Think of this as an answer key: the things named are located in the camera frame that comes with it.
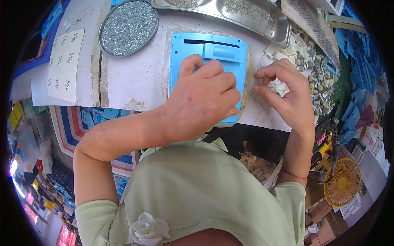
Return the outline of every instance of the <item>shirt sleeve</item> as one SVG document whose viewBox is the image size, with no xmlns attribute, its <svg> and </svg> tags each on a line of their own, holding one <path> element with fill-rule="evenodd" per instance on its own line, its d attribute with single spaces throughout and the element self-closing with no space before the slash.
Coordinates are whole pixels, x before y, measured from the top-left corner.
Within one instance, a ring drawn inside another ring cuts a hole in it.
<svg viewBox="0 0 394 246">
<path fill-rule="evenodd" d="M 270 190 L 282 207 L 291 229 L 294 229 L 296 246 L 302 245 L 305 235 L 305 188 L 297 182 L 284 182 Z"/>
<path fill-rule="evenodd" d="M 107 245 L 108 232 L 118 208 L 109 200 L 86 202 L 76 207 L 75 217 L 83 246 Z"/>
</svg>

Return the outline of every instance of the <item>yellow fan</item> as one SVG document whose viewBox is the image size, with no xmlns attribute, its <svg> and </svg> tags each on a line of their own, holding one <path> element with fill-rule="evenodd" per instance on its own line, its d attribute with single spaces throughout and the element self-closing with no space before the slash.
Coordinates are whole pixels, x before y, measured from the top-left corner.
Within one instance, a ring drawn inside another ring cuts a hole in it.
<svg viewBox="0 0 394 246">
<path fill-rule="evenodd" d="M 330 178 L 330 171 L 331 168 L 325 176 L 325 181 Z M 337 160 L 331 181 L 324 184 L 324 196 L 332 206 L 345 206 L 356 196 L 360 183 L 359 165 L 348 158 Z"/>
</svg>

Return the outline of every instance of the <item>hand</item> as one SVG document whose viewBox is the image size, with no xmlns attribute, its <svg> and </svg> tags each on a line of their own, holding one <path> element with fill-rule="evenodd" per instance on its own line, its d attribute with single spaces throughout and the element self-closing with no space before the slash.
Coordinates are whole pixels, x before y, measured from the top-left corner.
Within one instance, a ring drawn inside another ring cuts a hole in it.
<svg viewBox="0 0 394 246">
<path fill-rule="evenodd" d="M 241 95 L 232 72 L 218 60 L 204 64 L 200 55 L 183 59 L 179 77 L 167 102 L 160 108 L 171 142 L 201 136 L 219 121 L 239 114 L 234 106 Z"/>
<path fill-rule="evenodd" d="M 260 68 L 254 77 L 262 79 L 263 84 L 255 86 L 255 90 L 293 130 L 301 136 L 314 135 L 314 114 L 308 80 L 288 59 Z M 286 83 L 290 90 L 283 97 L 267 87 L 276 78 Z"/>
</svg>

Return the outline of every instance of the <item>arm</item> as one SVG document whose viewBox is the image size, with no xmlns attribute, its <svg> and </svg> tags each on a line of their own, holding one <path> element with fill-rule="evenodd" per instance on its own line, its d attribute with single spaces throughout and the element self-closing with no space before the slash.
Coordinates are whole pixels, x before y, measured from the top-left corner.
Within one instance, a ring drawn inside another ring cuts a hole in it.
<svg viewBox="0 0 394 246">
<path fill-rule="evenodd" d="M 256 91 L 292 127 L 277 183 L 295 181 L 305 187 L 315 138 L 308 81 L 287 59 L 275 61 L 261 68 L 255 73 L 255 77 L 262 79 L 262 85 L 255 86 Z M 283 97 L 267 87 L 269 82 L 276 78 L 285 82 L 290 90 Z"/>
<path fill-rule="evenodd" d="M 111 161 L 131 151 L 197 138 L 219 121 L 238 114 L 233 73 L 200 55 L 182 61 L 167 102 L 151 111 L 92 127 L 74 152 L 75 202 L 111 200 L 119 204 Z"/>
</svg>

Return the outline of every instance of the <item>white fabric rose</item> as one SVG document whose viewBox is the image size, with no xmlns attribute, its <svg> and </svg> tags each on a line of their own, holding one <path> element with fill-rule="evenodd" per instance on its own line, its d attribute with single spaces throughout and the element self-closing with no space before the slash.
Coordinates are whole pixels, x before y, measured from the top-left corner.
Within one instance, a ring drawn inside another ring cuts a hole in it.
<svg viewBox="0 0 394 246">
<path fill-rule="evenodd" d="M 155 219 L 148 213 L 142 213 L 138 221 L 130 226 L 130 236 L 134 242 L 146 246 L 155 246 L 164 237 L 170 239 L 168 231 L 169 227 L 163 219 Z"/>
</svg>

